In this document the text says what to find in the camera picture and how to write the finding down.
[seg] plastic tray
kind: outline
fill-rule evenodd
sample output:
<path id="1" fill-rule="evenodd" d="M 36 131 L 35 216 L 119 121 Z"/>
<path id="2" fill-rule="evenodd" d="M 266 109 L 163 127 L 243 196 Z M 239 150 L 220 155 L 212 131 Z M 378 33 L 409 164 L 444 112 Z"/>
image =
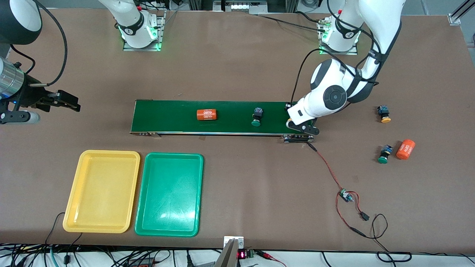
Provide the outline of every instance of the plastic tray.
<path id="1" fill-rule="evenodd" d="M 135 232 L 141 236 L 195 236 L 200 221 L 202 177 L 200 154 L 148 154 Z"/>
<path id="2" fill-rule="evenodd" d="M 87 150 L 79 157 L 63 228 L 68 232 L 123 233 L 130 225 L 140 155 Z"/>

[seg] green tray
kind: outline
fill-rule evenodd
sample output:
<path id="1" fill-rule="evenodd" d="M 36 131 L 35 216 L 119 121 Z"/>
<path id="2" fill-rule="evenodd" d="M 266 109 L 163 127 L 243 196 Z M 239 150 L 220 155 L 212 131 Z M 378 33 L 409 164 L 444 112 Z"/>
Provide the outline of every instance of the green tray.
<path id="1" fill-rule="evenodd" d="M 254 109 L 264 110 L 261 126 L 251 124 Z M 215 121 L 198 121 L 198 109 L 216 109 Z M 132 134 L 281 136 L 302 134 L 287 128 L 285 102 L 136 100 Z"/>
<path id="2" fill-rule="evenodd" d="M 135 222 L 138 235 L 198 233 L 203 161 L 200 154 L 152 152 L 145 157 Z"/>

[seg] green cap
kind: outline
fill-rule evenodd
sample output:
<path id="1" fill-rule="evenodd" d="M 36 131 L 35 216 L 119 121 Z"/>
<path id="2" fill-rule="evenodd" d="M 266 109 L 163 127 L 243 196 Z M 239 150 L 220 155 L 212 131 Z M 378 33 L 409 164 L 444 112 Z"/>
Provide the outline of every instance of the green cap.
<path id="1" fill-rule="evenodd" d="M 251 122 L 251 124 L 252 124 L 252 126 L 255 126 L 255 127 L 259 127 L 259 126 L 261 126 L 261 122 L 260 122 L 260 121 L 258 121 L 258 120 L 254 120 L 254 121 L 252 121 L 252 122 Z"/>
<path id="2" fill-rule="evenodd" d="M 386 163 L 388 163 L 388 158 L 379 157 L 378 162 L 381 163 L 381 164 L 386 164 Z"/>

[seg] brown tabletop surface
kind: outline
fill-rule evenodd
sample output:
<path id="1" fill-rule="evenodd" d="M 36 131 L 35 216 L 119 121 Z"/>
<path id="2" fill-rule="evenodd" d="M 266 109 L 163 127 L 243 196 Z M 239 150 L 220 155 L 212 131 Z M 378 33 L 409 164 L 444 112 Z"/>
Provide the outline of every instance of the brown tabletop surface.
<path id="1" fill-rule="evenodd" d="M 79 155 L 88 149 L 200 153 L 205 158 L 199 232 L 194 238 L 123 234 L 82 236 L 78 244 L 219 248 L 223 236 L 245 237 L 262 249 L 381 250 L 350 231 L 335 210 L 338 187 L 305 144 L 276 137 L 129 134 L 135 99 L 289 101 L 304 56 L 317 47 L 314 31 L 239 12 L 179 12 L 165 29 L 161 52 L 123 52 L 107 10 L 52 10 L 66 32 L 68 63 L 51 90 L 79 97 L 80 113 L 52 108 L 36 125 L 0 127 L 0 242 L 43 243 L 64 211 Z M 280 19 L 313 26 L 301 15 Z M 43 13 L 43 32 L 18 46 L 34 57 L 31 75 L 56 77 L 63 58 L 60 34 Z M 368 99 L 318 120 L 314 145 L 341 185 L 361 196 L 371 218 L 386 215 L 380 241 L 392 251 L 475 252 L 475 71 L 459 27 L 445 16 L 404 16 L 394 49 Z M 360 38 L 354 66 L 369 47 Z M 328 55 L 310 56 L 297 99 Z M 28 60 L 12 53 L 10 60 Z M 388 105 L 392 121 L 375 109 Z M 412 139 L 407 161 L 377 163 L 381 146 Z M 370 234 L 354 204 L 340 201 L 349 224 Z M 71 243 L 62 229 L 50 243 Z M 383 228 L 379 221 L 377 229 Z"/>

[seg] orange cylinder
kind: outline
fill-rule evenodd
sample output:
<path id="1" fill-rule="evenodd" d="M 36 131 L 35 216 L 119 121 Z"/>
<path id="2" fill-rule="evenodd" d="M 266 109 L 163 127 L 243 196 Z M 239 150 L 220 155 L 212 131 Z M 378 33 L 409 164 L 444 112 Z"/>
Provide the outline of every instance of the orange cylinder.
<path id="1" fill-rule="evenodd" d="M 416 146 L 416 143 L 410 139 L 406 139 L 402 141 L 402 144 L 399 147 L 398 152 L 396 153 L 396 157 L 402 160 L 408 159 L 415 146 Z"/>
<path id="2" fill-rule="evenodd" d="M 196 111 L 196 118 L 199 121 L 213 121 L 218 119 L 216 109 L 199 109 Z"/>

